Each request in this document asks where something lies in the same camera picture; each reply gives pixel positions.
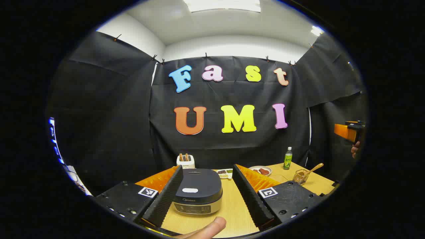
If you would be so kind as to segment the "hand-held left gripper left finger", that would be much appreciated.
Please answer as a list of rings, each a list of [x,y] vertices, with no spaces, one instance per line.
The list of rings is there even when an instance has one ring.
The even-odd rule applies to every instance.
[[[171,168],[162,190],[122,181],[95,197],[104,209],[133,224],[153,229],[161,227],[183,180],[182,166]]]

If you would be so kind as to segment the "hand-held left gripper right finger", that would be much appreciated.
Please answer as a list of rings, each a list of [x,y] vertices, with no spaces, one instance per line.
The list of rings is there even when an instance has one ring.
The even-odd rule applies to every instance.
[[[246,167],[233,165],[233,180],[259,230],[285,224],[324,200],[294,181],[280,183]]]

